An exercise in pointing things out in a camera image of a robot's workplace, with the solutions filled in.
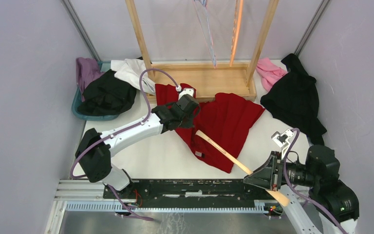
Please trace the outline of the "red skirt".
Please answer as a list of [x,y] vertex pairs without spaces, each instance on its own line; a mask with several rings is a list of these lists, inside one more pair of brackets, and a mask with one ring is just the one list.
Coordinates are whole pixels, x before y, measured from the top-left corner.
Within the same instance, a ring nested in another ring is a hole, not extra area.
[[178,128],[175,132],[198,160],[229,174],[233,162],[195,133],[202,131],[237,158],[249,130],[264,111],[261,105],[236,94],[217,93],[213,101],[200,103],[193,128]]

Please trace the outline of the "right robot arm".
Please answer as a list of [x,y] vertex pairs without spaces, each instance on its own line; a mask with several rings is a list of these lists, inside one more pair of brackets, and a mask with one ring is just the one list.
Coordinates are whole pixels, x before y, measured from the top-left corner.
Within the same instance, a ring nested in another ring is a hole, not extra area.
[[315,205],[324,234],[353,234],[359,217],[359,201],[354,191],[339,179],[340,162],[334,150],[313,145],[305,164],[298,159],[288,162],[291,148],[272,151],[268,160],[243,182],[262,189],[268,199],[277,198],[283,211],[299,234],[320,231],[306,214],[297,198]]

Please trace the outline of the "wooden hanger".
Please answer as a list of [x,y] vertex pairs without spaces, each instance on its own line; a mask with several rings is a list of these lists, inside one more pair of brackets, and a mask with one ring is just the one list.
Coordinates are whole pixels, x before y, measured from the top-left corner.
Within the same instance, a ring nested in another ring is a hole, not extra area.
[[[241,168],[247,175],[252,175],[253,171],[247,168],[244,164],[242,164],[240,161],[238,161],[236,158],[234,158],[228,151],[223,149],[220,145],[218,145],[215,141],[213,141],[210,137],[208,137],[206,134],[204,134],[201,130],[198,130],[195,135],[201,137],[204,141],[212,145],[215,149],[217,149],[220,153],[222,153],[226,158],[228,158],[231,162],[233,162],[235,165],[237,165],[239,168]],[[290,200],[283,195],[279,191],[272,191],[265,189],[265,191],[270,194],[281,206],[286,207],[289,205]]]

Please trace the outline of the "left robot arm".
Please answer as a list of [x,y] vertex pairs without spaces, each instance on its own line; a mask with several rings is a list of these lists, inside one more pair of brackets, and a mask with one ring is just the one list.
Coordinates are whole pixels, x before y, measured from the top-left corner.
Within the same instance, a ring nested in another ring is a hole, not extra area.
[[199,111],[199,102],[192,95],[184,94],[175,102],[150,108],[145,116],[120,128],[103,132],[91,128],[80,141],[73,165],[81,167],[83,177],[90,183],[102,182],[113,187],[120,197],[128,198],[134,191],[131,177],[112,164],[112,157],[145,138],[178,128],[192,128]]

